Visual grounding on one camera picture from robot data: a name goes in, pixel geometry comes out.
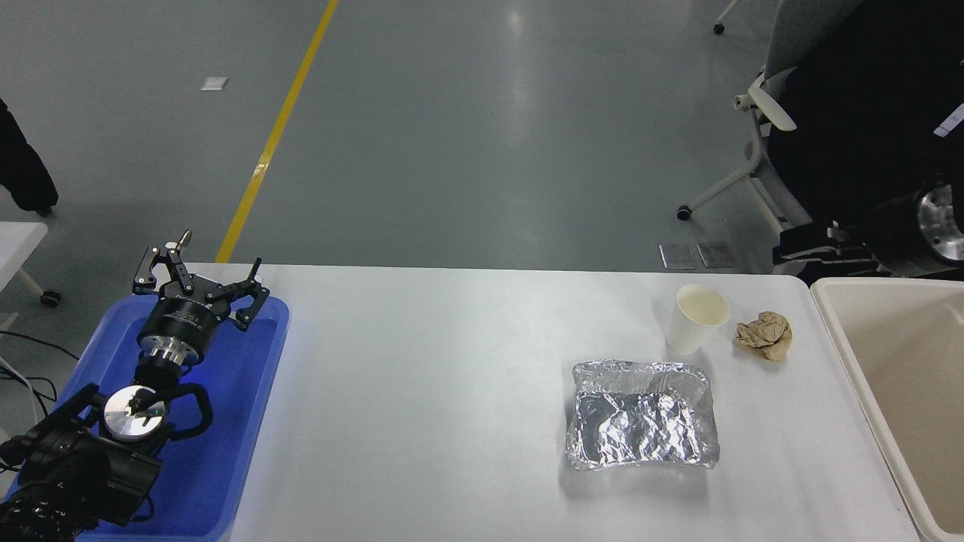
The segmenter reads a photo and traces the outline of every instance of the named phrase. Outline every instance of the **paper cup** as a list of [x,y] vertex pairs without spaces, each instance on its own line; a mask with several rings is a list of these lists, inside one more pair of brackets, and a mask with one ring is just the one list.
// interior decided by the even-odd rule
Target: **paper cup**
[[729,319],[730,305],[716,290],[704,285],[685,285],[676,293],[676,308],[666,331],[666,344],[677,354],[692,354]]

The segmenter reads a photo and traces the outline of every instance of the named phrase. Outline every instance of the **brown crumpled paper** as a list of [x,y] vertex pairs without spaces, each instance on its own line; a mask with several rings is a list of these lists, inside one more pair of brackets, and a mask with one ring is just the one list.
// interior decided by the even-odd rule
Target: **brown crumpled paper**
[[776,312],[761,312],[758,319],[736,325],[736,345],[758,358],[782,362],[791,342],[790,322]]

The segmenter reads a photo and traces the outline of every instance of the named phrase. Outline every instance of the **aluminum foil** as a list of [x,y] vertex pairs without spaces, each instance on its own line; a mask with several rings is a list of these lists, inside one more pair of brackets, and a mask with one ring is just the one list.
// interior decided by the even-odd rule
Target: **aluminum foil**
[[600,360],[573,367],[576,402],[566,453],[580,471],[719,460],[710,380],[686,364]]

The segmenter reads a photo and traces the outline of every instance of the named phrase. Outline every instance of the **yellow floor line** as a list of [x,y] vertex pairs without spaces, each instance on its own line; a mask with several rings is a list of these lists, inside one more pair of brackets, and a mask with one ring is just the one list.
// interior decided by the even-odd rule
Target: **yellow floor line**
[[238,205],[237,211],[234,212],[234,218],[231,220],[231,225],[228,226],[225,240],[221,242],[218,255],[214,258],[214,261],[218,263],[226,263],[231,259],[234,245],[237,244],[238,237],[241,236],[241,230],[244,229],[244,224],[248,220],[248,214],[251,212],[252,205],[254,205],[254,198],[257,197],[257,191],[261,189],[261,181],[264,180],[264,174],[267,173],[268,166],[271,165],[271,158],[275,155],[278,140],[281,139],[284,127],[288,124],[288,117],[291,116],[291,110],[294,108],[295,102],[298,101],[298,94],[305,83],[308,70],[311,69],[311,63],[314,62],[315,54],[318,52],[318,47],[321,46],[321,40],[325,37],[328,23],[331,22],[337,6],[338,0],[329,0],[328,7],[325,8],[325,14],[321,16],[321,21],[318,22],[318,28],[314,31],[314,36],[308,45],[308,51],[305,52],[305,58],[302,59],[302,63],[298,67],[298,73],[295,74],[295,80],[291,82],[291,88],[288,89],[288,96],[284,99],[281,112],[275,119],[275,127],[271,129],[268,142],[264,144],[264,150],[261,152],[257,165],[254,166],[254,173],[248,182],[248,188],[245,189],[244,196],[241,197],[241,203]]

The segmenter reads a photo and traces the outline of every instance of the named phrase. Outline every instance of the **white table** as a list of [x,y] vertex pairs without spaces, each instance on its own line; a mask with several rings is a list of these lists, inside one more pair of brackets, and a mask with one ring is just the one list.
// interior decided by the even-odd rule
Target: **white table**
[[43,222],[0,222],[0,290],[45,235],[47,225]]
[[[246,265],[189,264],[222,280]],[[264,265],[291,323],[232,542],[918,540],[809,290],[780,276]],[[676,289],[733,320],[663,343]],[[731,342],[784,314],[782,364]],[[713,470],[579,473],[571,368],[686,362],[712,382]]]

